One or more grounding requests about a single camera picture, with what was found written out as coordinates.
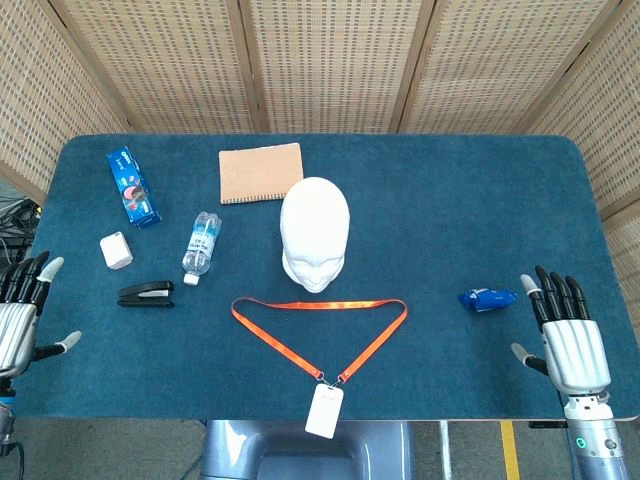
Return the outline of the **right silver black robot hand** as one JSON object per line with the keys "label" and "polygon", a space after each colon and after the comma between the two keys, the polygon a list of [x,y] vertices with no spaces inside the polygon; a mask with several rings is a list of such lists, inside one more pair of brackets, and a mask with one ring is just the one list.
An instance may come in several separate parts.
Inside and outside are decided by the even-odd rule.
{"label": "right silver black robot hand", "polygon": [[544,356],[538,358],[521,344],[511,351],[520,363],[547,376],[567,396],[593,396],[606,390],[611,376],[603,340],[591,318],[584,291],[571,276],[535,268],[537,277],[520,276],[530,300]]}

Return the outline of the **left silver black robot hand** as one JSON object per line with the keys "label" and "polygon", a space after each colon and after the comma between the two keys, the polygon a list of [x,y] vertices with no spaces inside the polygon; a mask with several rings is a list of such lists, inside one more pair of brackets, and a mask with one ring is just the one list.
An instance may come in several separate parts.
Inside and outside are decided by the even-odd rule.
{"label": "left silver black robot hand", "polygon": [[9,381],[22,375],[32,362],[61,355],[71,350],[82,332],[71,332],[63,340],[37,346],[40,317],[63,257],[46,263],[49,252],[26,258],[1,268],[1,379]]}

